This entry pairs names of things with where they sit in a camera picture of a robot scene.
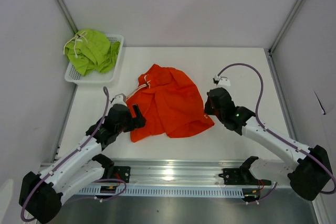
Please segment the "orange shorts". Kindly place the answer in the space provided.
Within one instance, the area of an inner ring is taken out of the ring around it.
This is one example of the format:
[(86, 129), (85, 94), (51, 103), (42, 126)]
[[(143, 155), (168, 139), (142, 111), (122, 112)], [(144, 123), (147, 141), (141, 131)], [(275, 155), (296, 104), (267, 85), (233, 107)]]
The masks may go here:
[(138, 83), (127, 105), (138, 105), (146, 123), (130, 133), (133, 143), (161, 134), (192, 137), (214, 126), (196, 84), (183, 71), (154, 64)]

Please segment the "lime green shorts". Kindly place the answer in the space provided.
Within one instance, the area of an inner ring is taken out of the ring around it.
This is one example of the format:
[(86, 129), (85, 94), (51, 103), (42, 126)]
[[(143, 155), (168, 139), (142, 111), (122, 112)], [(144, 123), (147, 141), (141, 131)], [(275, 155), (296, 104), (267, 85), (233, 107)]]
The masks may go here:
[(96, 71), (105, 74), (117, 63), (121, 49), (119, 41), (111, 42), (105, 34), (93, 29), (82, 29), (69, 39), (63, 54), (82, 76)]

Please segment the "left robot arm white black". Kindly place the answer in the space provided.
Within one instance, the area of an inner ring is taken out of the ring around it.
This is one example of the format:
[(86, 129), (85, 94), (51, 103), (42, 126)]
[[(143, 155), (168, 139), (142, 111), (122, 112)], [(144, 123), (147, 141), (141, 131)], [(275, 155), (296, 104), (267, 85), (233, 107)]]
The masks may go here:
[(28, 212), (33, 220), (50, 222), (69, 198), (91, 183), (126, 185), (129, 180), (118, 175), (114, 161), (102, 151), (120, 133), (142, 128), (145, 123), (136, 104), (132, 110), (123, 103), (106, 108), (73, 150), (41, 172), (24, 176), (19, 196), (22, 221), (29, 222)]

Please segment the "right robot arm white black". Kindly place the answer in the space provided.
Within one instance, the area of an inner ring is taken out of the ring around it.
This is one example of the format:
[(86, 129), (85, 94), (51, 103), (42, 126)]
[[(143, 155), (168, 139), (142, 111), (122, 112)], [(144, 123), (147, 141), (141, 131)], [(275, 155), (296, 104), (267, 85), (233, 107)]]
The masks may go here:
[(251, 156), (240, 166), (240, 179), (251, 184), (266, 179), (290, 186), (301, 198), (313, 201), (331, 179), (332, 169), (327, 151), (283, 137), (266, 128), (256, 114), (236, 106), (222, 87), (210, 90), (204, 111), (214, 115), (228, 130), (255, 141), (275, 154), (280, 161), (271, 162)]

